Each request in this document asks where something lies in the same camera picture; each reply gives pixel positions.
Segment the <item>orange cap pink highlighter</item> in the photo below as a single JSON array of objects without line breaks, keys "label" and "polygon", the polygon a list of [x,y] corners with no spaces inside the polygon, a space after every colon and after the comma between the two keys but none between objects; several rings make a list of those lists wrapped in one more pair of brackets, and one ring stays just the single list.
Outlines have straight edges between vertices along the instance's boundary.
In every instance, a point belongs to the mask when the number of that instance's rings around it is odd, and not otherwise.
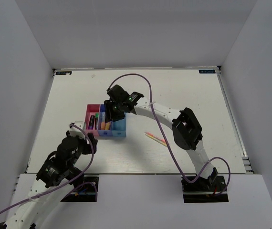
[{"label": "orange cap pink highlighter", "polygon": [[112,124],[112,122],[107,122],[105,124],[105,130],[110,130],[111,129],[111,124]]}]

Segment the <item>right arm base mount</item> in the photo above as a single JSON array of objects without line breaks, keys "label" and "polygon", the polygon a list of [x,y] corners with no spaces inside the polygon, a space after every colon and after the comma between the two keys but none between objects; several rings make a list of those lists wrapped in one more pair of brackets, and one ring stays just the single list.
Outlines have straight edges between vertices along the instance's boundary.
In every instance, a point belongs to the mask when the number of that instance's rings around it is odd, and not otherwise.
[{"label": "right arm base mount", "polygon": [[195,183],[181,180],[184,203],[227,203],[229,202],[224,176],[217,176],[212,185],[201,181]]}]

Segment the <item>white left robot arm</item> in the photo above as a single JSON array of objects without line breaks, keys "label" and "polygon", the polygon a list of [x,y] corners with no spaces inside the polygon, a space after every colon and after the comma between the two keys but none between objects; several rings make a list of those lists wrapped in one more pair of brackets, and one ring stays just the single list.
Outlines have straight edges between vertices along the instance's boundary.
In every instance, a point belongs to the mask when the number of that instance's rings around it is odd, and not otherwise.
[{"label": "white left robot arm", "polygon": [[82,155],[94,156],[97,143],[93,133],[72,126],[57,149],[47,156],[27,197],[9,207],[17,210],[0,223],[0,229],[37,229],[53,208],[70,194],[69,188],[77,191],[92,185],[84,180],[86,169],[79,170],[75,164]]}]

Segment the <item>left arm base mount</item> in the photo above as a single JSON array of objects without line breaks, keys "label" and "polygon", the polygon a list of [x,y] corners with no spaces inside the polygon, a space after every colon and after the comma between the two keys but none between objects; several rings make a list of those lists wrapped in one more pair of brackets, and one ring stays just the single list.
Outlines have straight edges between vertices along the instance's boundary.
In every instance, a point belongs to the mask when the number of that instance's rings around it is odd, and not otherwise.
[{"label": "left arm base mount", "polygon": [[82,185],[70,191],[61,202],[95,203],[98,196],[99,176],[85,176]]}]

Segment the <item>green cap black highlighter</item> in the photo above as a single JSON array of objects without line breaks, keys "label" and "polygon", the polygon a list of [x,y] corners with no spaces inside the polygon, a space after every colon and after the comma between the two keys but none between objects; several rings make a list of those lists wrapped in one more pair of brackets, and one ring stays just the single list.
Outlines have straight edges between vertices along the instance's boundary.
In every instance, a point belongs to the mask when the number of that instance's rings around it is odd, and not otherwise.
[{"label": "green cap black highlighter", "polygon": [[95,118],[94,118],[94,129],[98,129],[98,124],[99,124],[99,113],[95,113]]}]

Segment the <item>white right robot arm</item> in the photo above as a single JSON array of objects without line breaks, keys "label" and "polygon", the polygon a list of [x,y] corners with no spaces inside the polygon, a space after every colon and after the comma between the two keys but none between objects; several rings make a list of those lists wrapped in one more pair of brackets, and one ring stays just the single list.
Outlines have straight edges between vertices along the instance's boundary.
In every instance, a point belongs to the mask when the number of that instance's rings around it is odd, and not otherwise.
[{"label": "white right robot arm", "polygon": [[145,116],[159,121],[172,130],[174,142],[186,150],[196,171],[196,178],[189,181],[204,190],[216,185],[217,169],[209,161],[202,142],[202,127],[189,108],[176,110],[154,103],[143,94],[129,94],[121,86],[115,85],[107,89],[109,100],[104,101],[107,121],[119,121],[126,113]]}]

